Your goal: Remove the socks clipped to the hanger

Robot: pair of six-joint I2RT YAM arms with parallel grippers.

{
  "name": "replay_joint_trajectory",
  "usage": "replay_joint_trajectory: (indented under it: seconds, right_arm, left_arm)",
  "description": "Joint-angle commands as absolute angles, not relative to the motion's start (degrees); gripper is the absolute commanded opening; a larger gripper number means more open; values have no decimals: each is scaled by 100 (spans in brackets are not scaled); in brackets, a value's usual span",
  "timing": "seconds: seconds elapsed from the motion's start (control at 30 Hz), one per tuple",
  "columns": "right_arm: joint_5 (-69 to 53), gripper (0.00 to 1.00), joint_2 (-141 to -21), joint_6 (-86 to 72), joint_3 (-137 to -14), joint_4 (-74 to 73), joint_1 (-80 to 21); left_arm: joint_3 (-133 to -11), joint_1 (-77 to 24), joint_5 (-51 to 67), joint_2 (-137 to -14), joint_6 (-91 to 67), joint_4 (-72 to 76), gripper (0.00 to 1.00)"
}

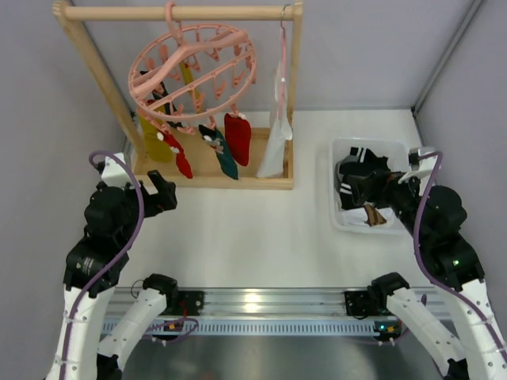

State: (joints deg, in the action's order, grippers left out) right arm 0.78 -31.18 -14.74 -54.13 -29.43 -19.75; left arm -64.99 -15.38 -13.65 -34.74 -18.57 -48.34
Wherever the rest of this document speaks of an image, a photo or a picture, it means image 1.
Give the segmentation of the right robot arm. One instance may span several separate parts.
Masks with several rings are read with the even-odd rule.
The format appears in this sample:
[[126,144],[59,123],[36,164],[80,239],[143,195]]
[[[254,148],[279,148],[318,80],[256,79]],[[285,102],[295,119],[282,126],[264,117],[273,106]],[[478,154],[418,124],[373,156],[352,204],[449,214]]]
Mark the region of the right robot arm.
[[375,171],[357,182],[363,200],[388,205],[410,233],[417,264],[448,308],[449,331],[398,273],[372,281],[378,306],[395,315],[431,355],[445,379],[504,379],[506,341],[494,316],[485,272],[459,232],[467,218],[459,195],[444,186]]

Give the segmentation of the dark green sock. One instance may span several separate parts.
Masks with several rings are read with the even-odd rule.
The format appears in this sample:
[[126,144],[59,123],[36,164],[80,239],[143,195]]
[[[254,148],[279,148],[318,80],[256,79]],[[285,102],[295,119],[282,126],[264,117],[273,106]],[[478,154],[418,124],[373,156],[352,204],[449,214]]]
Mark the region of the dark green sock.
[[215,156],[223,174],[237,181],[238,167],[223,134],[216,127],[209,128],[200,124],[198,128],[201,138],[215,151]]
[[[151,102],[155,102],[155,101],[159,101],[161,100],[163,97],[167,96],[168,95],[168,92],[166,90],[166,87],[165,87],[165,84],[163,82],[160,82],[158,87],[156,87],[152,92],[151,92],[151,95],[153,97],[153,100],[152,101],[149,101],[149,103]],[[171,115],[172,112],[171,110],[175,110],[175,107],[171,107],[169,103],[166,103],[162,106],[162,111],[166,114],[166,115]],[[182,128],[183,125],[181,122],[173,122],[173,121],[168,121],[168,124],[174,128],[174,129],[178,129],[178,128]]]

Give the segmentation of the red sock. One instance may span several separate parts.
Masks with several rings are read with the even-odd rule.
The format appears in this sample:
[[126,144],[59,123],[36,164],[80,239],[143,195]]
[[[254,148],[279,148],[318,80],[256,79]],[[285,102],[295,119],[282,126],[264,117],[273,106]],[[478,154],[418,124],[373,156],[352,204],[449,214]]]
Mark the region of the red sock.
[[227,145],[233,159],[240,166],[248,166],[250,162],[250,141],[252,131],[250,123],[240,116],[227,113],[224,116],[224,130]]
[[176,156],[176,166],[179,172],[188,179],[193,179],[193,171],[189,164],[183,146],[174,138],[172,134],[162,132],[157,133],[158,140],[164,142],[170,147],[172,153]]

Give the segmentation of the pink round clip hanger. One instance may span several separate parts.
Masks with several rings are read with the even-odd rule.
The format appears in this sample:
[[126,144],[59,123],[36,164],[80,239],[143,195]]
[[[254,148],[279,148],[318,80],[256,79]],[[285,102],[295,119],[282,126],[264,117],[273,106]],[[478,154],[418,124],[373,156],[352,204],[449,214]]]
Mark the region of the pink round clip hanger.
[[183,25],[164,8],[168,33],[150,42],[128,74],[139,118],[169,135],[192,135],[193,122],[216,126],[215,115],[244,119],[238,100],[257,80],[257,52],[248,33],[232,25]]

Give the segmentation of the yellow sock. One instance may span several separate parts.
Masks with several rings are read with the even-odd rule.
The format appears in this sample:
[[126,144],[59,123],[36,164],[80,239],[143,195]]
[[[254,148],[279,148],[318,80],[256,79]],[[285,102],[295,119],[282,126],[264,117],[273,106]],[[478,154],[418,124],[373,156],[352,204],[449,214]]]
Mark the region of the yellow sock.
[[141,115],[138,115],[138,121],[143,131],[149,159],[153,162],[171,162],[173,160],[173,152],[169,145],[158,138],[158,129]]
[[191,82],[193,82],[193,73],[190,66],[187,63],[180,63],[180,70],[185,85],[188,85]]

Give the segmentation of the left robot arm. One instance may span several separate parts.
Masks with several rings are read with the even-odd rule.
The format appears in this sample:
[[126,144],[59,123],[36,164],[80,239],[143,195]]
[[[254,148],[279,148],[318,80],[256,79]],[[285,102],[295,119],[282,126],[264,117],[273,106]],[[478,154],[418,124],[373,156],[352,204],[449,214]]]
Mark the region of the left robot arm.
[[120,379],[134,347],[154,319],[177,303],[177,281],[152,274],[140,298],[113,329],[102,337],[109,302],[128,262],[143,220],[177,206],[176,185],[157,170],[148,176],[157,192],[130,183],[97,185],[85,209],[84,235],[68,253],[64,272],[64,312],[49,379]]

